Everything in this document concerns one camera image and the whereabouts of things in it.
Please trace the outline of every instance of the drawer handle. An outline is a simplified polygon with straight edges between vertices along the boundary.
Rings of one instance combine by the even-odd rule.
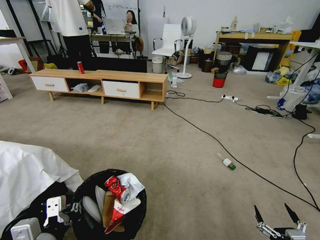
[[[117,88],[117,91],[119,91],[119,92],[126,92],[127,90],[126,90],[126,89]]]

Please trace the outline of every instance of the white drawer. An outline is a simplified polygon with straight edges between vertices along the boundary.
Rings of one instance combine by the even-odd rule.
[[[64,78],[31,76],[37,90],[68,92]]]
[[[132,82],[102,81],[107,96],[140,98],[139,84]]]

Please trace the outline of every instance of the red can label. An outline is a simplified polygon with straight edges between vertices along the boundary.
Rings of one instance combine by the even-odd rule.
[[[115,176],[110,177],[104,185],[109,188],[109,191],[117,197],[121,204],[124,204],[129,200],[129,189],[121,186],[120,181]]]
[[[82,62],[77,62],[80,74],[84,74]]]

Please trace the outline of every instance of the white fan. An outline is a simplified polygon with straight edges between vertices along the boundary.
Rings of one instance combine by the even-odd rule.
[[[177,73],[176,76],[178,78],[191,78],[192,75],[190,73],[186,73],[186,65],[187,65],[187,58],[188,58],[188,47],[193,38],[194,32],[197,29],[197,21],[193,17],[184,17],[181,21],[181,32],[183,36],[189,36],[189,40],[186,46],[186,52],[184,57],[184,64],[183,64],[183,72]]]

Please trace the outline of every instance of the person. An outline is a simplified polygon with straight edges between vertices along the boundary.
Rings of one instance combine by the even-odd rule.
[[[107,18],[107,15],[104,10],[104,6],[101,0],[91,0],[93,2],[93,5],[96,8],[96,11],[91,13],[91,16],[93,18],[93,33],[98,31],[98,27],[102,27],[103,25],[103,19]],[[100,53],[109,53],[109,42],[99,41],[99,47],[100,47]]]
[[[124,24],[124,30],[126,32],[135,32],[132,37],[132,46],[135,45],[136,39],[139,37],[139,27],[136,20],[136,16],[132,10],[127,11],[127,22]],[[115,46],[115,42],[112,43],[112,50],[113,52],[116,51],[116,48],[119,48],[123,50],[124,52],[130,52],[130,44],[129,43],[118,43],[117,46]]]
[[[56,17],[73,69],[78,69],[77,62],[90,62],[92,57],[87,24],[84,21],[80,4],[93,12],[95,6],[91,0],[46,0],[46,4]]]

